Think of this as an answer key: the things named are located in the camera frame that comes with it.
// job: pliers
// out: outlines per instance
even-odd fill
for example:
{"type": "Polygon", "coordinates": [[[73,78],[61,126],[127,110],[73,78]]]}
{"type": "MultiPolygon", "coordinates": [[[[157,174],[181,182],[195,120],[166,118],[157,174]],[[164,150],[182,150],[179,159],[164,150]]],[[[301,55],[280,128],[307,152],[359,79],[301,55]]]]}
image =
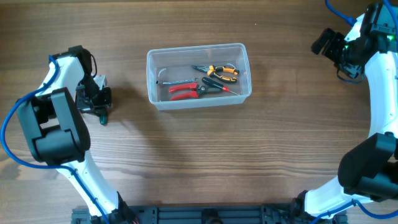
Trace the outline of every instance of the pliers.
{"type": "Polygon", "coordinates": [[[235,75],[239,74],[239,70],[232,67],[232,66],[219,66],[216,67],[214,65],[210,65],[209,67],[206,66],[196,66],[196,65],[192,65],[192,68],[195,70],[198,70],[200,72],[204,72],[207,73],[207,75],[211,78],[217,78],[219,81],[221,82],[225,82],[225,83],[236,83],[237,79],[236,77],[226,77],[223,75],[219,75],[217,74],[217,72],[229,72],[235,75]]]}
{"type": "Polygon", "coordinates": [[[169,88],[170,93],[174,93],[175,91],[179,90],[191,90],[189,93],[183,93],[181,95],[173,96],[170,100],[183,100],[187,98],[199,98],[200,96],[206,93],[217,93],[221,92],[222,90],[217,88],[210,88],[207,86],[202,86],[197,83],[189,83],[183,85],[177,85],[169,88]]]}

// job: red-handled wire stripper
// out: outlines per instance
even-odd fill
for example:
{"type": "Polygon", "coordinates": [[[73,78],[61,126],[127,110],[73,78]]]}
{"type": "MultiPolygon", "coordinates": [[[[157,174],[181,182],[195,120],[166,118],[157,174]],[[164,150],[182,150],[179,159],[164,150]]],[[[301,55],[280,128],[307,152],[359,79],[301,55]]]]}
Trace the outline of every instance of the red-handled wire stripper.
{"type": "Polygon", "coordinates": [[[169,88],[170,93],[174,93],[179,90],[191,90],[189,93],[183,93],[177,96],[173,96],[170,100],[184,100],[187,98],[199,98],[200,96],[206,93],[216,93],[221,92],[222,90],[217,88],[209,88],[207,86],[202,86],[197,83],[188,83],[184,85],[177,85],[169,88]]]}

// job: wooden tabletop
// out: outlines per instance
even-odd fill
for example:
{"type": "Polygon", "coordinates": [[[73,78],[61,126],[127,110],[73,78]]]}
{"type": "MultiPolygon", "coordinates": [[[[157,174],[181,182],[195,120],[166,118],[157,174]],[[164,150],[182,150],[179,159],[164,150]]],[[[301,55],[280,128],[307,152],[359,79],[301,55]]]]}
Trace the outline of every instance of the wooden tabletop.
{"type": "MultiPolygon", "coordinates": [[[[370,1],[332,1],[362,14],[370,1]]],[[[330,27],[349,27],[324,1],[134,1],[0,5],[0,117],[36,89],[48,54],[82,45],[113,91],[109,124],[84,115],[91,153],[129,205],[289,202],[332,179],[342,156],[369,132],[368,84],[336,78],[310,51],[330,27]],[[242,105],[158,111],[148,100],[151,49],[243,43],[252,95],[242,105]]],[[[17,117],[9,147],[30,155],[17,117]]],[[[17,165],[0,151],[0,223],[69,223],[85,203],[55,170],[17,165]]],[[[392,212],[398,203],[367,206],[392,212]]],[[[350,223],[382,222],[358,208],[350,223]]]]}

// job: red handle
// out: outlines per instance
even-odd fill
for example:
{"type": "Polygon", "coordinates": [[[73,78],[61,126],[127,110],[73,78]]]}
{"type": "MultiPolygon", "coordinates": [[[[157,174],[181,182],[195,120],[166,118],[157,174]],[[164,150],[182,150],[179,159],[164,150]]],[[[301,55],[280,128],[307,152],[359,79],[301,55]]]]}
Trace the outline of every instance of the red handle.
{"type": "Polygon", "coordinates": [[[188,84],[173,86],[169,88],[169,92],[173,93],[178,90],[192,90],[195,89],[197,85],[198,85],[197,83],[188,83],[188,84]]]}
{"type": "Polygon", "coordinates": [[[187,99],[187,98],[199,98],[198,93],[196,91],[192,91],[189,93],[183,93],[181,95],[178,96],[173,96],[170,100],[174,101],[174,100],[183,100],[183,99],[187,99]]]}

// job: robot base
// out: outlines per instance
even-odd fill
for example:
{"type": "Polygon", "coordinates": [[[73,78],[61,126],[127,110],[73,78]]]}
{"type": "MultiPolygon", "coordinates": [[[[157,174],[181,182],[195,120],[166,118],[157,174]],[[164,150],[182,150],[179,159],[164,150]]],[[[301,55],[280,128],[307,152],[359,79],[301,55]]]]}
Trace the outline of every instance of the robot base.
{"type": "MultiPolygon", "coordinates": [[[[289,220],[290,204],[266,204],[245,207],[129,207],[138,217],[139,224],[202,224],[204,209],[215,209],[224,224],[309,224],[311,220],[289,220]]],[[[90,224],[88,209],[73,209],[71,224],[90,224]]],[[[347,224],[346,212],[320,224],[347,224]]]]}

